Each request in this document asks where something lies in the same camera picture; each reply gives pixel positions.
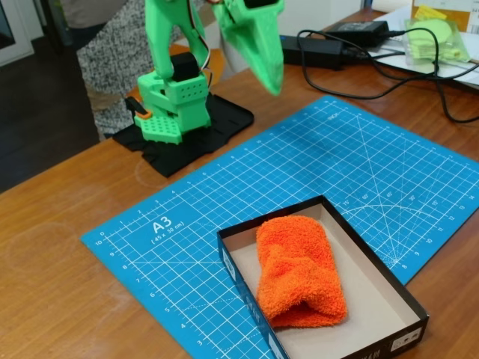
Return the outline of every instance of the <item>cutting mat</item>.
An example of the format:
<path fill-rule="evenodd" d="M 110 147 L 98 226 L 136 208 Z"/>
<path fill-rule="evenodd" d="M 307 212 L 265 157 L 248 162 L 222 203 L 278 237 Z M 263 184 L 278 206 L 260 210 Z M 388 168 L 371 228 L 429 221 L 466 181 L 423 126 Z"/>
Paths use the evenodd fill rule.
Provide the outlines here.
<path fill-rule="evenodd" d="M 479 164 L 325 96 L 82 241 L 195 358 L 272 358 L 219 228 L 325 194 L 403 283 L 477 209 Z"/>

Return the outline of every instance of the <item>orange towel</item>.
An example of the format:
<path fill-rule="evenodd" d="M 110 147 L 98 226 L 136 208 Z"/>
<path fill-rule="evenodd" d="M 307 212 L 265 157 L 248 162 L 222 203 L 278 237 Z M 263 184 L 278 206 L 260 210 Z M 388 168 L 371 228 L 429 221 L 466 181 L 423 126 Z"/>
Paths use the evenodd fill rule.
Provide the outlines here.
<path fill-rule="evenodd" d="M 336 325 L 347 315 L 335 260 L 323 227 L 291 215 L 257 231 L 261 264 L 257 301 L 272 327 Z"/>

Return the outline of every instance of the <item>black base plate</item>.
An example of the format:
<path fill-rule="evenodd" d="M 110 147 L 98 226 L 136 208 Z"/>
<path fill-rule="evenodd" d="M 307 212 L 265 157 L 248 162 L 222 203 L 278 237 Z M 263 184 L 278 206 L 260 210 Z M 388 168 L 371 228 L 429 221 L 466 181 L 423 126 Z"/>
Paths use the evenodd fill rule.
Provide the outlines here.
<path fill-rule="evenodd" d="M 113 135 L 113 139 L 131 151 L 142 151 L 143 158 L 155 170 L 169 177 L 204 154 L 223 147 L 254 121 L 250 111 L 220 96 L 210 94 L 207 109 L 212 126 L 186 133 L 181 144 L 146 141 L 141 129 L 134 124 Z"/>

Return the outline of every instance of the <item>open box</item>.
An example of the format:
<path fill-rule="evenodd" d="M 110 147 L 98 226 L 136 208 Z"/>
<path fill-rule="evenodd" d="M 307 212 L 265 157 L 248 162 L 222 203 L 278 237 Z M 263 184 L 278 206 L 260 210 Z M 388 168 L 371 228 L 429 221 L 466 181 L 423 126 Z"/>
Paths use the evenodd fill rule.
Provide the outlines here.
<path fill-rule="evenodd" d="M 332 246 L 348 317 L 323 328 L 272 329 L 255 300 L 260 280 L 256 230 L 269 219 L 306 215 Z M 219 231 L 219 253 L 277 359 L 383 359 L 419 343 L 429 316 L 324 196 Z"/>

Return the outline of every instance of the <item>robotic arm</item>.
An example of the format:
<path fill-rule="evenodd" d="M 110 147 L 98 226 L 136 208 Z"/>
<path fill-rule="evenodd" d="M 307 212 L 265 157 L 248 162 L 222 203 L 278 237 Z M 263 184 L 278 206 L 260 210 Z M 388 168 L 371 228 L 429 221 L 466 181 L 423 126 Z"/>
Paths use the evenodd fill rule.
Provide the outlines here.
<path fill-rule="evenodd" d="M 210 0 L 223 37 L 237 49 L 264 87 L 275 95 L 283 81 L 283 52 L 277 16 L 284 0 Z M 210 50 L 191 0 L 146 0 L 146 32 L 155 70 L 138 79 L 144 113 L 135 124 L 145 140 L 179 144 L 183 134 L 211 125 L 206 108 Z M 189 42 L 192 54 L 172 58 L 173 26 Z"/>

